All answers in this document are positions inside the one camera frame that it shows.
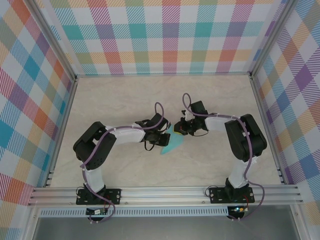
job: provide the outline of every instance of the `teal object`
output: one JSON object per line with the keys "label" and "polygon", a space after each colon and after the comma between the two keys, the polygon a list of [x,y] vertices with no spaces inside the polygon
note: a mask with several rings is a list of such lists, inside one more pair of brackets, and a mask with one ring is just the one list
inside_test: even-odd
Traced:
{"label": "teal object", "polygon": [[170,140],[168,146],[164,146],[161,154],[166,154],[171,152],[173,149],[176,149],[184,142],[184,136],[174,133],[174,126],[171,125],[167,130],[167,133],[170,134]]}

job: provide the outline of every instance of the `plaid backdrop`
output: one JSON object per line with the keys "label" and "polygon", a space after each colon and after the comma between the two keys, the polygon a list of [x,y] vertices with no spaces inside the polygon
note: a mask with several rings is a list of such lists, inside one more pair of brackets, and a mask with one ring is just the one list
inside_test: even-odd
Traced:
{"label": "plaid backdrop", "polygon": [[86,75],[247,72],[253,45],[265,35],[262,26],[272,20],[269,10],[279,5],[276,0],[50,0],[54,24],[42,0],[37,2],[73,67],[78,62],[78,72]]}
{"label": "plaid backdrop", "polygon": [[0,1],[0,240],[21,233],[69,99],[68,78],[23,0]]}
{"label": "plaid backdrop", "polygon": [[298,2],[257,77],[285,173],[320,233],[320,0]]}

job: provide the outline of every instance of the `marble-patterned surface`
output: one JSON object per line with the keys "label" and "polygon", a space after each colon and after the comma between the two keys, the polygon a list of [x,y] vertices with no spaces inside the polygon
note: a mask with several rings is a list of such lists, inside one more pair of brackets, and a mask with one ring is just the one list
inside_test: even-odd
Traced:
{"label": "marble-patterned surface", "polygon": [[[263,129],[246,75],[81,78],[51,186],[83,184],[81,162],[76,159],[73,145],[93,122],[128,125],[151,118],[154,103],[161,102],[165,117],[174,124],[181,117],[185,92],[191,95],[193,102],[202,100],[210,113],[252,114]],[[160,155],[161,150],[156,146],[152,151],[145,151],[143,143],[114,146],[102,166],[105,184],[110,187],[224,185],[237,161],[227,134],[222,132],[211,131],[202,137],[188,135],[172,152]],[[252,167],[251,181],[280,184],[269,147]]]}

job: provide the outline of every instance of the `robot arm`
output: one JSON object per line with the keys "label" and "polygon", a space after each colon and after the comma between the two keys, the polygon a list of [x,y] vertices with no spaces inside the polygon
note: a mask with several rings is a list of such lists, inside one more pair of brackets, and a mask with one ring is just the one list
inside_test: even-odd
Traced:
{"label": "robot arm", "polygon": [[131,125],[132,128],[119,129],[114,129],[112,126],[104,126],[101,122],[97,121],[78,139],[73,146],[73,150],[75,151],[76,157],[84,163],[96,147],[94,141],[98,141],[106,131],[114,129],[102,139],[92,159],[84,168],[87,184],[95,193],[99,193],[105,189],[101,166],[113,146],[141,142],[149,142],[152,145],[163,147],[168,145],[170,134],[164,133],[164,131],[170,126],[170,123],[165,118],[153,129],[142,129],[154,126],[160,119],[161,115],[156,113],[151,120],[137,121]]}
{"label": "robot arm", "polygon": [[[204,116],[193,115],[188,110],[183,110],[184,117],[181,117],[180,121],[174,125],[174,132],[182,135],[190,134],[192,136],[200,129],[227,133],[232,153],[240,160],[235,163],[230,176],[226,179],[225,191],[228,198],[232,201],[239,195],[242,195],[245,188],[249,187],[249,184],[245,180],[245,171],[250,157],[249,145],[243,127],[237,120],[223,115],[219,116],[219,114],[212,113],[210,115],[214,116],[206,116],[208,115],[208,111],[205,109],[202,101],[192,103],[190,108],[193,113]],[[249,133],[253,153],[251,164],[254,164],[258,156],[267,148],[267,141],[252,115],[243,115],[240,117],[240,120],[244,123]]]}

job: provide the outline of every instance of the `beige floor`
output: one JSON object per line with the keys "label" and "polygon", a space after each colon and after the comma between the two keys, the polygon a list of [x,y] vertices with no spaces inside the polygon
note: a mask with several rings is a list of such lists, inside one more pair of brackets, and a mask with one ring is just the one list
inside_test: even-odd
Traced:
{"label": "beige floor", "polygon": [[[83,178],[73,145],[95,121],[123,126],[151,118],[161,102],[173,124],[181,117],[183,93],[202,100],[209,112],[241,116],[252,114],[263,128],[248,76],[142,76],[81,78],[65,130],[52,187],[76,187]],[[203,137],[184,137],[174,151],[160,155],[161,147],[145,151],[143,143],[114,146],[102,167],[109,187],[224,185],[237,161],[227,135],[211,131]],[[280,184],[268,147],[253,166],[250,179]]]}

